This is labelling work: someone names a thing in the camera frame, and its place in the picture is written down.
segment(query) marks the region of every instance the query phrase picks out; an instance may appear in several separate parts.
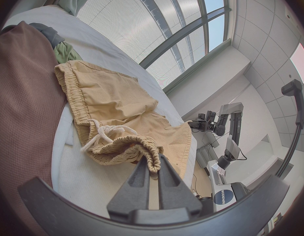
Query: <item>bed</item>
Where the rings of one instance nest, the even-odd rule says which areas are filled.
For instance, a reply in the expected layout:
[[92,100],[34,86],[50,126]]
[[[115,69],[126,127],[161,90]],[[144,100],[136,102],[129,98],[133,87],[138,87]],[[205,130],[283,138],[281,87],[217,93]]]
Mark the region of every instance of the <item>bed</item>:
[[[32,9],[10,18],[5,26],[42,23],[53,27],[79,53],[83,60],[101,67],[137,77],[150,96],[159,101],[155,111],[166,116],[172,126],[183,123],[178,112],[157,81],[109,39],[58,6]],[[53,188],[72,203],[94,214],[109,217],[106,205],[130,175],[135,165],[122,163],[102,166],[80,153],[81,144],[66,104],[58,124],[52,152]],[[191,186],[197,141],[192,137],[183,181]]]

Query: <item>bodenai logo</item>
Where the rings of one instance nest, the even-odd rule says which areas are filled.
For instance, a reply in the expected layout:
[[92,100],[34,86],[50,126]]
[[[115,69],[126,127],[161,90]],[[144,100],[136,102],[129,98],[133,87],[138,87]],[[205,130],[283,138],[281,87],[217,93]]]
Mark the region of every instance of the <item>bodenai logo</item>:
[[215,202],[217,205],[224,205],[230,202],[233,197],[234,194],[231,190],[222,190],[214,195],[213,202]]

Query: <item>floor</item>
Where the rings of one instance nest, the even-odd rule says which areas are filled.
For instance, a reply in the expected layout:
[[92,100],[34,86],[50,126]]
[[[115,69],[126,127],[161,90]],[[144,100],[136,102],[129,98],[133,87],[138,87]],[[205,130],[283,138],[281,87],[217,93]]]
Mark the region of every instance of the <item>floor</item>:
[[194,165],[193,174],[192,188],[202,197],[211,197],[211,180],[197,161]]

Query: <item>green fabric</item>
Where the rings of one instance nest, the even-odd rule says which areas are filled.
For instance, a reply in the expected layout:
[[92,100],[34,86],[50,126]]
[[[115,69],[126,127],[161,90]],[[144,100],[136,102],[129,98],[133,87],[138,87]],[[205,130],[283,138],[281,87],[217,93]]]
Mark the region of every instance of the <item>green fabric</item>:
[[82,60],[80,55],[73,49],[72,45],[66,42],[60,42],[56,45],[54,52],[59,64],[66,63],[69,60]]

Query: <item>white drawstring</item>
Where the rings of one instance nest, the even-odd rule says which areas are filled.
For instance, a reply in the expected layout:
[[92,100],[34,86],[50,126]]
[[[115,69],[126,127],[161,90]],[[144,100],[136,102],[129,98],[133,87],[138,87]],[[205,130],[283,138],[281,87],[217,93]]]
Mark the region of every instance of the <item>white drawstring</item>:
[[108,126],[108,125],[106,125],[106,126],[100,126],[98,120],[89,119],[87,121],[93,121],[94,122],[98,134],[96,136],[94,136],[86,145],[84,145],[81,148],[81,152],[87,151],[93,144],[98,143],[101,138],[103,138],[108,143],[112,143],[113,140],[110,139],[108,136],[111,136],[114,133],[124,132],[125,129],[127,129],[131,133],[137,135],[137,132],[135,130],[133,130],[132,128],[129,128],[129,127],[125,126],[125,125],[117,125],[117,126]]

